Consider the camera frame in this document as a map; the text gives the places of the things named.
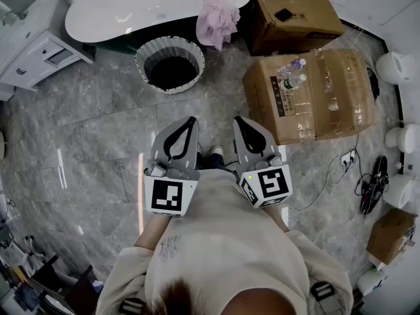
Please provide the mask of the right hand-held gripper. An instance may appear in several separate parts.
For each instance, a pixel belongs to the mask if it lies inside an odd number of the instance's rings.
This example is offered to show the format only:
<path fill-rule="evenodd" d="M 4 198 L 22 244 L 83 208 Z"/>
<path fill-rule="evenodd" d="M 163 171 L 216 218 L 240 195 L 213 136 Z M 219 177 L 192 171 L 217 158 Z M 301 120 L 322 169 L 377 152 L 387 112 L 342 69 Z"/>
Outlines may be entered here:
<path fill-rule="evenodd" d="M 247 117 L 233 121 L 238 185 L 253 208 L 279 205 L 293 193 L 285 154 L 270 131 Z"/>

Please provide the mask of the white laundry basket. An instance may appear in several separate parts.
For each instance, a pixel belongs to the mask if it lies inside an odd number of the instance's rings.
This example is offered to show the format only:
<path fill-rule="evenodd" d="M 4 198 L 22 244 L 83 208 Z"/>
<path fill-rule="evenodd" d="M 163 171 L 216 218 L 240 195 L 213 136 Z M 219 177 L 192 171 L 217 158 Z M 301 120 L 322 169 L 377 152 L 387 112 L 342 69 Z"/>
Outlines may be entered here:
<path fill-rule="evenodd" d="M 168 95 L 194 86 L 205 69 L 205 57 L 200 47 L 174 35 L 145 43 L 137 50 L 135 63 L 149 86 Z"/>

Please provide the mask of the pink cloth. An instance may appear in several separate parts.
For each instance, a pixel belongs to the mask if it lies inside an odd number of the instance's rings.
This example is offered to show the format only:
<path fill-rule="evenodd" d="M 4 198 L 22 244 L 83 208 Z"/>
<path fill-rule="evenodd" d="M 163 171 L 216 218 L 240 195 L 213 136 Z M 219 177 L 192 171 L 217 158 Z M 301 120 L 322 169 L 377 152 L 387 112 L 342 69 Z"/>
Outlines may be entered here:
<path fill-rule="evenodd" d="M 196 22 L 196 37 L 208 47 L 222 51 L 223 43 L 230 43 L 238 31 L 240 10 L 228 0 L 203 0 Z"/>

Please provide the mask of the person's left forearm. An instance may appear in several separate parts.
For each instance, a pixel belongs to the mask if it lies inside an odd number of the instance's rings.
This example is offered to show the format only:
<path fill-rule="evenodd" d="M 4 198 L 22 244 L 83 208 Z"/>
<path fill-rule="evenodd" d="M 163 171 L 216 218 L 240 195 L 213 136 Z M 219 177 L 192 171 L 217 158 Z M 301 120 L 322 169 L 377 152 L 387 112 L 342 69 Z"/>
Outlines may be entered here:
<path fill-rule="evenodd" d="M 169 215 L 152 215 L 134 246 L 154 251 L 171 218 Z"/>

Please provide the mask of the green label water bottle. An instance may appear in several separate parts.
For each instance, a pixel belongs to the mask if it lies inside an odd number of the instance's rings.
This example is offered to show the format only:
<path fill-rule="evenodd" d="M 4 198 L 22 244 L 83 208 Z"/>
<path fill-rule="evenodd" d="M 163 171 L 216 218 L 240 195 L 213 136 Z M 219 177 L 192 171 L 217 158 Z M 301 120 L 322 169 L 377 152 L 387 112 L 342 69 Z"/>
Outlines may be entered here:
<path fill-rule="evenodd" d="M 305 81 L 306 75 L 303 73 L 299 75 L 291 75 L 281 80 L 280 87 L 283 90 L 297 89 Z"/>

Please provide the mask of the white power strip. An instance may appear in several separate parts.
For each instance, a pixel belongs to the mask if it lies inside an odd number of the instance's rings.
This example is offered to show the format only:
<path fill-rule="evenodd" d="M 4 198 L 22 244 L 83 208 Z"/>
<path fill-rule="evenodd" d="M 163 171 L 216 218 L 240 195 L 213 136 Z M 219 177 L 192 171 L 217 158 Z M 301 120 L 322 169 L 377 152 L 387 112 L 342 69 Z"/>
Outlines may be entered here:
<path fill-rule="evenodd" d="M 340 161 L 346 168 L 355 164 L 356 163 L 356 151 L 351 150 L 349 152 L 343 153 L 340 157 Z"/>

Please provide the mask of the purple label water bottle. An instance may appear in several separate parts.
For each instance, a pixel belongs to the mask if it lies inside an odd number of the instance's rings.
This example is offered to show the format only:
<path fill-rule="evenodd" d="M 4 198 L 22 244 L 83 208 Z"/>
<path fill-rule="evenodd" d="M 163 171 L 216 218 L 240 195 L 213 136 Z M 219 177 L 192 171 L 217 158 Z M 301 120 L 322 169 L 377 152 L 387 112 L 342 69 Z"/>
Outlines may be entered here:
<path fill-rule="evenodd" d="M 279 76 L 289 76 L 294 74 L 295 72 L 301 71 L 306 66 L 306 60 L 304 58 L 296 58 L 292 60 L 290 63 L 282 66 L 279 69 Z"/>

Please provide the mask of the cream sweatshirt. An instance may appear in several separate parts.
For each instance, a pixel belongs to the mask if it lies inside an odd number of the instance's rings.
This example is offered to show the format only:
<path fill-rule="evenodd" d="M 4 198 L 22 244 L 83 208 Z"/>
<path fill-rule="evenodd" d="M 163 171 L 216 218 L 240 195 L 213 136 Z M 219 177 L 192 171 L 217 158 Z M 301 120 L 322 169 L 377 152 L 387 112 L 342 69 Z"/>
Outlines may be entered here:
<path fill-rule="evenodd" d="M 334 296 L 317 302 L 315 282 Z M 96 315 L 120 315 L 127 298 L 144 315 L 350 315 L 346 270 L 302 232 L 283 232 L 254 209 L 232 173 L 203 170 L 184 217 L 171 218 L 154 251 L 123 249 Z"/>

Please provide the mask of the taped cardboard box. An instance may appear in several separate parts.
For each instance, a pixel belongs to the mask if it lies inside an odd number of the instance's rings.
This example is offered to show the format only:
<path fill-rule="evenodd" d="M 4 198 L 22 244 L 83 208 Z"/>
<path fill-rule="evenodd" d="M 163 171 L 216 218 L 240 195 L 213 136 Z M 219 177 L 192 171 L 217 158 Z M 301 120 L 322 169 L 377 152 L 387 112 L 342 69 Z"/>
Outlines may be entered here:
<path fill-rule="evenodd" d="M 282 66 L 304 58 L 299 88 L 283 90 Z M 250 118 L 272 133 L 278 144 L 344 138 L 375 122 L 367 66 L 350 49 L 315 50 L 258 59 L 243 76 Z"/>

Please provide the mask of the plain cardboard box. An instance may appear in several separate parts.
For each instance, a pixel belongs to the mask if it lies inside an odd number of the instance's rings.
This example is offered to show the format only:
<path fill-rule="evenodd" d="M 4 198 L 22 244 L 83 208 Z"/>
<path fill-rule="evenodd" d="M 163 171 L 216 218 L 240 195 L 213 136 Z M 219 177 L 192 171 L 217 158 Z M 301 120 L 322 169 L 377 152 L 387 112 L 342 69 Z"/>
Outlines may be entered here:
<path fill-rule="evenodd" d="M 291 20 L 274 15 L 288 9 Z M 253 55 L 303 53 L 320 49 L 345 33 L 329 0 L 253 0 L 243 36 Z"/>

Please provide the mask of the white bathtub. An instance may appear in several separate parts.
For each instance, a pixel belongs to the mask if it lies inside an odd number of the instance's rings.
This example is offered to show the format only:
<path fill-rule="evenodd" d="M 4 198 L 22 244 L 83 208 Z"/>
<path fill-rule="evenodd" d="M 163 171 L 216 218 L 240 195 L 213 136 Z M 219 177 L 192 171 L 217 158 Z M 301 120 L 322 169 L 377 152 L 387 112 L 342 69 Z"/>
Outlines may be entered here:
<path fill-rule="evenodd" d="M 241 8 L 249 0 L 228 0 Z M 150 26 L 197 16 L 203 0 L 73 0 L 65 19 L 68 34 L 99 43 Z"/>

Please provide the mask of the black chair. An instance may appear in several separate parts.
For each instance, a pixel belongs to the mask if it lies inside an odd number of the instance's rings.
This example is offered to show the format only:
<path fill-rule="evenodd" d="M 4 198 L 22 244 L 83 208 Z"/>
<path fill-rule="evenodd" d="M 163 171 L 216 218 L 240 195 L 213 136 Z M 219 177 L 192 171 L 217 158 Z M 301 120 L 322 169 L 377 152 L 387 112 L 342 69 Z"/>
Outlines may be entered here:
<path fill-rule="evenodd" d="M 70 277 L 53 264 L 58 260 L 54 255 L 29 279 L 30 285 L 60 301 L 68 310 L 76 315 L 92 315 L 96 310 L 99 292 L 93 286 L 96 276 L 91 265 L 79 278 Z"/>

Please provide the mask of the white plastic container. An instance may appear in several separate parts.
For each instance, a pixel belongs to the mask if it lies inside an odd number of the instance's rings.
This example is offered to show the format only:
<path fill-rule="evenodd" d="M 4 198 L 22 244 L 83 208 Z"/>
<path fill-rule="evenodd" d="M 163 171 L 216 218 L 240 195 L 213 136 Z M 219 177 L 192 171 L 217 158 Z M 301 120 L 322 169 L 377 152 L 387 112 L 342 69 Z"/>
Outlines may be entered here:
<path fill-rule="evenodd" d="M 379 288 L 387 279 L 387 275 L 382 270 L 369 269 L 356 282 L 356 287 L 363 296 L 369 295 L 372 291 Z"/>

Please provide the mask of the white vanity cabinet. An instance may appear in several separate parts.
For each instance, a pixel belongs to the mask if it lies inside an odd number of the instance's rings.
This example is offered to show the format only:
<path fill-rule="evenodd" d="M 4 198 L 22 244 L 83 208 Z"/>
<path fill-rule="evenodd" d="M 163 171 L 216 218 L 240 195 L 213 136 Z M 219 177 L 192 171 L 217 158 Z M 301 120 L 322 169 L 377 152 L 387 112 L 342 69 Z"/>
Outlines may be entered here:
<path fill-rule="evenodd" d="M 36 0 L 23 19 L 0 21 L 0 99 L 15 88 L 38 90 L 37 84 L 82 60 L 94 62 L 91 46 L 71 38 L 65 28 L 71 0 Z"/>

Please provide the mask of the chrome faucet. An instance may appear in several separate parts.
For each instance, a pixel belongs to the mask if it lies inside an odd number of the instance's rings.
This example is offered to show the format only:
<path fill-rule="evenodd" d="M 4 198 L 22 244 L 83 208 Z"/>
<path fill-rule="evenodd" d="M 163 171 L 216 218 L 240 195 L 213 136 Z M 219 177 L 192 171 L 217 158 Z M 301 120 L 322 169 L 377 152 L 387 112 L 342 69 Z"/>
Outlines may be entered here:
<path fill-rule="evenodd" d="M 28 12 L 26 10 L 22 12 L 9 10 L 5 13 L 2 19 L 3 26 L 21 25 L 24 23 L 24 20 L 27 17 L 27 15 Z"/>

